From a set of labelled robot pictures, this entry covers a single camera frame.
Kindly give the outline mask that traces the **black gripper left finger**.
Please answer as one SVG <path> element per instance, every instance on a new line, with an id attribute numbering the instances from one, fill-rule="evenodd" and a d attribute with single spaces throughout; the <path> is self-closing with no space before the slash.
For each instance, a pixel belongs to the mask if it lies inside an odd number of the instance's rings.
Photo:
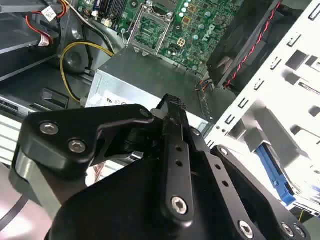
<path id="1" fill-rule="evenodd" d="M 170 183 L 174 163 L 191 172 L 182 107 L 167 94 L 152 111 L 124 104 L 32 113 L 22 123 L 9 181 L 53 220 L 70 198 L 141 160 L 160 161 Z"/>

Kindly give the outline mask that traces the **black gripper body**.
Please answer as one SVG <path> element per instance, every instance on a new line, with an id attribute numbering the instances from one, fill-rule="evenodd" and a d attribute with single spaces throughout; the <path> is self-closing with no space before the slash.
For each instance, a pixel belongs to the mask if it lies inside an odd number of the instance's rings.
<path id="1" fill-rule="evenodd" d="M 175 162 L 166 183 L 159 160 L 140 160 L 70 198 L 57 213 L 51 240 L 197 240 L 196 177 Z"/>

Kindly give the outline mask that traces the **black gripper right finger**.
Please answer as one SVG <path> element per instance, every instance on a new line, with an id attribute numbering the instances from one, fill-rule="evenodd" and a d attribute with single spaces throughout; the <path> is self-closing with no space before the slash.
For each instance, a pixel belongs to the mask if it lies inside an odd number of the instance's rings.
<path id="1" fill-rule="evenodd" d="M 198 240 L 309 240 L 311 235 L 260 181 L 224 146 L 210 149 L 180 110 L 191 150 Z"/>

